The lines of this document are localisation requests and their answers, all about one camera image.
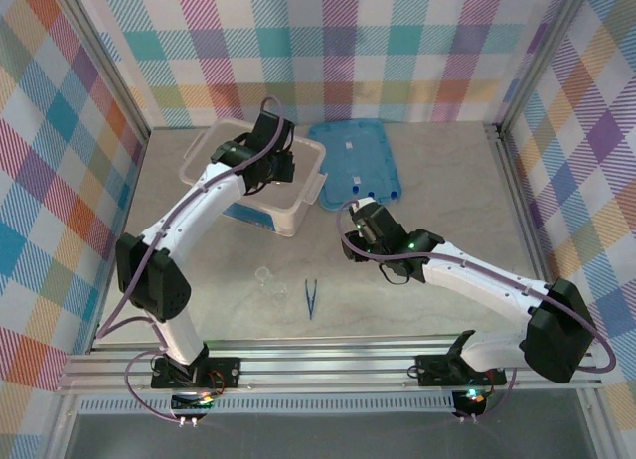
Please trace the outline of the left controller board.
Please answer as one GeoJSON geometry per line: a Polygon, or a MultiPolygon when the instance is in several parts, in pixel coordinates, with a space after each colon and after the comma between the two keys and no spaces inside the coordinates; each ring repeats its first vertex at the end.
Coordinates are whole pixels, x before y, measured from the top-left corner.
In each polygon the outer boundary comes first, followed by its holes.
{"type": "Polygon", "coordinates": [[[215,405],[216,396],[210,392],[175,392],[170,399],[170,410],[174,413],[202,414],[215,405]]]}

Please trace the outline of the aluminium frame post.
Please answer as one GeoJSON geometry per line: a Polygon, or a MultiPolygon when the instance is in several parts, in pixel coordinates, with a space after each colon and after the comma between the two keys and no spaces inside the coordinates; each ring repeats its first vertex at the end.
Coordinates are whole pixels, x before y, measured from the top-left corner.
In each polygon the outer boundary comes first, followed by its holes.
{"type": "Polygon", "coordinates": [[[62,12],[78,34],[80,44],[93,61],[97,71],[121,108],[133,132],[143,144],[147,144],[152,130],[142,115],[131,91],[124,82],[113,58],[98,34],[81,0],[56,0],[62,12]]]}
{"type": "Polygon", "coordinates": [[[584,0],[537,0],[484,121],[506,132],[560,45],[584,0]]]}

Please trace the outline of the controller board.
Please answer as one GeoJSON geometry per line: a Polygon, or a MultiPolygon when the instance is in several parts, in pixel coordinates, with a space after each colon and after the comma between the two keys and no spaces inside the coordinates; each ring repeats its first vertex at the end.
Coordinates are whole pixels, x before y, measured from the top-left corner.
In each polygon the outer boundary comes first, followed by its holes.
{"type": "Polygon", "coordinates": [[[468,389],[466,391],[454,391],[452,399],[457,417],[479,416],[486,411],[490,391],[468,389]]]}
{"type": "Polygon", "coordinates": [[[202,414],[215,405],[216,396],[210,392],[175,392],[170,399],[170,410],[174,413],[202,414]]]}

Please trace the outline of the clear plastic storage bin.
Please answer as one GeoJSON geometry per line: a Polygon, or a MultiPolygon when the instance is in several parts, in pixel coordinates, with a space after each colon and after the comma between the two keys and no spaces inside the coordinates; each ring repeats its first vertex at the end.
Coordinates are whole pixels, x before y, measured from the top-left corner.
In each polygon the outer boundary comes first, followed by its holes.
{"type": "MultiPolygon", "coordinates": [[[[179,169],[180,180],[186,185],[194,185],[210,163],[216,148],[252,128],[251,123],[235,118],[215,121],[210,128],[197,135],[186,150],[184,163],[179,169]]],[[[291,183],[271,183],[260,193],[232,204],[224,214],[285,237],[296,235],[326,181],[326,176],[320,173],[326,149],[316,141],[296,135],[291,152],[295,165],[291,183]]]]}

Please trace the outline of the left aluminium frame post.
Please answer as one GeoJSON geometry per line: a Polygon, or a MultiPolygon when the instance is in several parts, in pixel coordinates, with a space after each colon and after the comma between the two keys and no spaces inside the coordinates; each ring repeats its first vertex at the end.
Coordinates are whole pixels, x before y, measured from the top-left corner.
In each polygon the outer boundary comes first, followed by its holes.
{"type": "Polygon", "coordinates": [[[143,144],[147,144],[152,130],[142,115],[131,91],[124,82],[113,58],[98,34],[81,0],[56,0],[62,12],[78,34],[80,44],[93,61],[97,71],[121,108],[133,132],[143,144]]]}

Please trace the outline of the aluminium front rail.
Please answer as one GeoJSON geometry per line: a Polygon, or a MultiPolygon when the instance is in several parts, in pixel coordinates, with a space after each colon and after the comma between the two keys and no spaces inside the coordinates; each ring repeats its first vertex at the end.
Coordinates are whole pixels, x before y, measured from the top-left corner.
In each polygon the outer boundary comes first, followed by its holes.
{"type": "Polygon", "coordinates": [[[445,355],[456,338],[442,336],[343,337],[219,340],[209,357],[239,358],[237,388],[153,389],[153,361],[163,357],[156,344],[98,344],[70,356],[57,391],[82,392],[381,392],[418,388],[415,357],[445,355]]]}

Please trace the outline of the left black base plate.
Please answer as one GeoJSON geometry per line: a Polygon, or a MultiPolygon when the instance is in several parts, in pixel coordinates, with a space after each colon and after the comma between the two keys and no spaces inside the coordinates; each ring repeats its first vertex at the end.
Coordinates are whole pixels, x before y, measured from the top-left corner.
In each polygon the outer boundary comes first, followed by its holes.
{"type": "Polygon", "coordinates": [[[239,386],[239,358],[202,358],[182,365],[169,357],[156,358],[151,366],[153,389],[217,389],[239,386]]]}

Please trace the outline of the right controller board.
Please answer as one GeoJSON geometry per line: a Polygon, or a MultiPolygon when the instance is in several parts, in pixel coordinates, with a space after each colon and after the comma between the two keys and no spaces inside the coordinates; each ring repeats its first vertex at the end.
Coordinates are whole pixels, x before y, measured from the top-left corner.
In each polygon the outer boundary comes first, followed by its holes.
{"type": "Polygon", "coordinates": [[[486,411],[490,391],[468,389],[466,391],[454,391],[452,399],[457,417],[479,416],[486,411]]]}

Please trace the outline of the right aluminium side rail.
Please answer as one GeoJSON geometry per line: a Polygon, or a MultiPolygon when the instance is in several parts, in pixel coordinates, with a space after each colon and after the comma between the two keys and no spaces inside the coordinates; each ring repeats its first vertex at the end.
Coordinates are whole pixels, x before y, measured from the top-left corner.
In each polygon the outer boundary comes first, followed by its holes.
{"type": "Polygon", "coordinates": [[[556,276],[551,271],[541,246],[539,233],[524,195],[522,179],[514,165],[506,137],[500,133],[496,124],[484,123],[483,128],[531,270],[539,278],[552,282],[556,276]]]}

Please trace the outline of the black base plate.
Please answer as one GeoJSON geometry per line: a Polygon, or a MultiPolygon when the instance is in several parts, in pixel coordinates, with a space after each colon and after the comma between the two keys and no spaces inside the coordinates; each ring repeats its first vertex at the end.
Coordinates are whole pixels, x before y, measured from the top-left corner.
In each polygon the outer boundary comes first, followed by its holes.
{"type": "Polygon", "coordinates": [[[450,354],[416,356],[414,366],[420,386],[491,386],[507,383],[504,371],[476,371],[461,357],[450,354]]]}
{"type": "Polygon", "coordinates": [[[182,365],[169,357],[156,358],[151,366],[153,389],[217,389],[239,386],[239,358],[202,358],[182,365]]]}

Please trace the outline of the aluminium side rail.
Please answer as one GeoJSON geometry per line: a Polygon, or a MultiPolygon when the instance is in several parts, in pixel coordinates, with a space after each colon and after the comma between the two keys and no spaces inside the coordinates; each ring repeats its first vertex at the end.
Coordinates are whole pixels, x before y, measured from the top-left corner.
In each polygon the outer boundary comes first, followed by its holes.
{"type": "Polygon", "coordinates": [[[524,195],[522,179],[514,165],[506,137],[500,133],[496,124],[484,123],[483,128],[531,270],[539,278],[552,282],[556,276],[551,271],[541,246],[539,233],[524,195]]]}
{"type": "MultiPolygon", "coordinates": [[[[117,218],[116,232],[114,243],[119,239],[119,237],[124,233],[127,221],[130,216],[130,210],[133,204],[133,199],[135,195],[135,190],[138,186],[138,181],[140,177],[140,173],[143,169],[144,157],[147,152],[148,142],[145,141],[142,143],[140,156],[138,162],[135,164],[135,167],[132,169],[132,174],[129,176],[129,180],[127,181],[127,185],[129,187],[129,192],[126,197],[126,202],[124,204],[123,214],[117,218]]],[[[104,281],[103,288],[101,289],[100,296],[96,306],[94,308],[93,315],[91,317],[90,323],[90,337],[86,340],[85,351],[89,353],[93,344],[98,340],[97,334],[100,331],[100,328],[103,326],[105,320],[104,317],[108,317],[108,296],[111,284],[115,281],[116,275],[116,265],[115,265],[115,244],[112,245],[113,251],[111,252],[110,259],[108,261],[108,276],[104,281]]]]}

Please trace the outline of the blue plastic lid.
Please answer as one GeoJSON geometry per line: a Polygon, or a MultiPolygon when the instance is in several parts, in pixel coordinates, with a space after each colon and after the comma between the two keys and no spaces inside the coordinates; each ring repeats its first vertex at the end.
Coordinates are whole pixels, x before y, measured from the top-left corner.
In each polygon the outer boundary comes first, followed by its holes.
{"type": "Polygon", "coordinates": [[[359,198],[369,191],[380,204],[390,203],[391,191],[398,199],[402,188],[389,137],[384,124],[374,118],[322,123],[309,129],[309,138],[324,146],[320,172],[326,180],[318,196],[321,207],[335,212],[353,199],[352,187],[359,186],[359,198]]]}

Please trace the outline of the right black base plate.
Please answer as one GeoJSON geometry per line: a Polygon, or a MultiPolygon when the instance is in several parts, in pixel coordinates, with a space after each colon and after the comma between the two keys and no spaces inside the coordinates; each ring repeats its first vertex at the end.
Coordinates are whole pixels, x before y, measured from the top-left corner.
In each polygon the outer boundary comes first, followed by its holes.
{"type": "Polygon", "coordinates": [[[420,386],[491,386],[507,383],[504,371],[476,371],[461,357],[450,354],[416,356],[414,366],[420,386]]]}

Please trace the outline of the left aluminium side rail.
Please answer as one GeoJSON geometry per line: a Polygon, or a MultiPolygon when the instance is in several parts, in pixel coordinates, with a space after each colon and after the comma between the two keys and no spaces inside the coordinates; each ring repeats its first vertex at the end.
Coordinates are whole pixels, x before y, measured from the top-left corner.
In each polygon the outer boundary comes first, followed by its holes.
{"type": "MultiPolygon", "coordinates": [[[[140,177],[140,173],[143,169],[144,157],[147,152],[148,142],[145,141],[142,143],[140,156],[138,162],[135,164],[135,167],[132,169],[132,174],[129,176],[129,180],[127,181],[127,185],[129,187],[129,192],[126,197],[126,202],[124,204],[123,214],[117,218],[116,232],[114,243],[119,239],[119,237],[124,233],[127,221],[130,216],[130,210],[133,204],[133,199],[135,195],[135,190],[138,186],[138,181],[140,177]]],[[[94,308],[93,315],[91,317],[90,323],[90,337],[86,340],[85,351],[89,353],[93,344],[98,340],[97,334],[100,331],[100,328],[103,326],[105,320],[104,317],[108,317],[108,296],[111,284],[115,281],[116,275],[116,265],[115,265],[115,244],[112,245],[113,251],[111,252],[110,259],[108,261],[108,276],[104,281],[103,288],[101,289],[100,296],[96,306],[94,308]]]]}

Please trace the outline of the right aluminium frame post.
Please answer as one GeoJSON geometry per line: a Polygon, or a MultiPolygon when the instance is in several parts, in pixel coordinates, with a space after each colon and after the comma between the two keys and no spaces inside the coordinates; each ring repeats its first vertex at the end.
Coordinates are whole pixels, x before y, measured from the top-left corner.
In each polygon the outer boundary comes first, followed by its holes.
{"type": "Polygon", "coordinates": [[[506,132],[560,45],[584,0],[537,0],[484,121],[506,132]]]}

